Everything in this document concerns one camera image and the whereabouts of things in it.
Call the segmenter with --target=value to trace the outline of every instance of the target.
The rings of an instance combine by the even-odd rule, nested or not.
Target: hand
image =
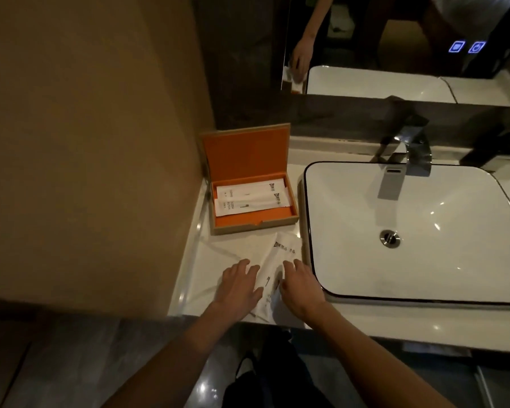
[[[246,273],[249,262],[249,259],[242,259],[224,270],[221,284],[211,304],[230,325],[244,319],[263,297],[262,287],[253,291],[260,266],[252,266]]]
[[[284,260],[283,268],[285,280],[279,287],[282,300],[297,318],[312,326],[318,308],[327,303],[321,285],[312,270],[298,259],[294,267]]]
[[[310,61],[314,54],[314,38],[303,36],[292,51],[291,70],[293,79],[297,83],[304,81],[304,76],[310,69]]]

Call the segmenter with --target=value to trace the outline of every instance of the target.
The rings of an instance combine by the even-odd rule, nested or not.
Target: white packaging
[[[215,216],[217,217],[291,206],[287,190],[275,192],[270,194],[269,197],[259,199],[224,201],[216,199],[214,202]]]
[[[272,247],[268,251],[257,273],[255,289],[263,287],[263,297],[252,310],[255,316],[272,322],[272,295],[279,288],[279,282],[285,277],[283,261],[292,262],[294,259],[302,259],[302,239],[290,233],[278,232]]]
[[[217,186],[218,200],[246,200],[269,197],[272,194],[285,191],[283,179],[267,180],[265,182],[243,183],[231,186]]]

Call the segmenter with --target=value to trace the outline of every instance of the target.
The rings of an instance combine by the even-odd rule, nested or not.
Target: backsplash
[[[379,143],[411,112],[431,144],[469,147],[510,131],[510,108],[398,98],[291,95],[279,90],[289,0],[192,0],[218,129],[290,122],[292,134]]]

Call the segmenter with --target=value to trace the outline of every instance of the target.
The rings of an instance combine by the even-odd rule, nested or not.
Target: beige wall
[[[0,298],[164,316],[212,125],[189,0],[0,0]]]

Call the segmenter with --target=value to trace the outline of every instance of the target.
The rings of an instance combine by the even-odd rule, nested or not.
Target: bathroom sink
[[[306,249],[329,295],[510,306],[510,201],[476,167],[316,162],[301,202]]]

